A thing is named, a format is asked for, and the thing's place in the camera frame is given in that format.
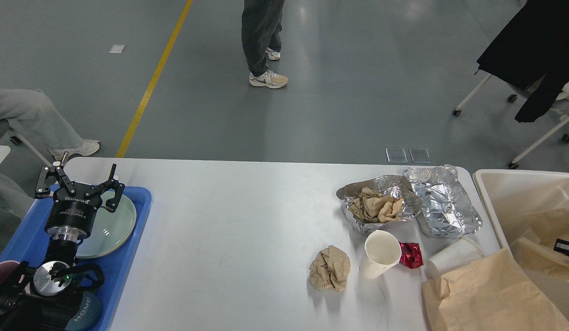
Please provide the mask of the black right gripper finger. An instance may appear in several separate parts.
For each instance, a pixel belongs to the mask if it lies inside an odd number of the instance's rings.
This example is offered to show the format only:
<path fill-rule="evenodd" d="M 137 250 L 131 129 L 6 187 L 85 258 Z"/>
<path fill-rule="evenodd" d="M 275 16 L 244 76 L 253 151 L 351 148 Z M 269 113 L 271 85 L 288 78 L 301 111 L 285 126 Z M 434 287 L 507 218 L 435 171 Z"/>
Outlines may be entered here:
<path fill-rule="evenodd" d="M 556 239 L 554 251 L 569 257 L 569 241 Z"/>

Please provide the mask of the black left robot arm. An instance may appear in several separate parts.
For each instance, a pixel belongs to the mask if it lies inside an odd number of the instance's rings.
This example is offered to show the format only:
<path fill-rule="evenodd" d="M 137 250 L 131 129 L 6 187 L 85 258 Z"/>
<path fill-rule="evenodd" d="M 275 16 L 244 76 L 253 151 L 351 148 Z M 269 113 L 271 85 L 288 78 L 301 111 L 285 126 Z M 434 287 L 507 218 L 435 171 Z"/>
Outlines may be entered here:
<path fill-rule="evenodd" d="M 44 227 L 50 239 L 40 266 L 27 261 L 0 263 L 0 331 L 64 331 L 83 309 L 88 293 L 105 283 L 95 263 L 78 265 L 78 247 L 92 234 L 99 209 L 115 212 L 124 184 L 109 178 L 98 185 L 73 182 L 64 161 L 44 167 L 35 189 L 37 199 L 53 199 Z"/>

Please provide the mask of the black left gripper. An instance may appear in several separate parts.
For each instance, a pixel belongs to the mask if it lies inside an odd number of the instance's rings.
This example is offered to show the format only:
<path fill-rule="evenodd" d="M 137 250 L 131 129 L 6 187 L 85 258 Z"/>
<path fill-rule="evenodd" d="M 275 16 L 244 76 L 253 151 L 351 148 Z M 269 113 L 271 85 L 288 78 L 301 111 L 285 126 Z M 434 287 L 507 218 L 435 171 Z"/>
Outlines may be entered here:
<path fill-rule="evenodd" d="M 118 209 L 125 185 L 116 178 L 117 165 L 112 164 L 108 180 L 97 186 L 89 186 L 84 194 L 79 193 L 80 196 L 75 197 L 77 190 L 63 169 L 68 157 L 69 152 L 65 152 L 61 161 L 55 161 L 42 168 L 35 188 L 35 198 L 44 199 L 51 196 L 47 180 L 54 177 L 60 188 L 64 188 L 67 192 L 55 192 L 54 204 L 47 218 L 45 231 L 51 237 L 55 237 L 63 229 L 73 228 L 78 233 L 78 239 L 83 240 L 92 234 L 98 209 L 105 209 L 108 212 L 115 212 Z M 103 200 L 102 195 L 108 191 L 113 191 L 114 195 Z"/>

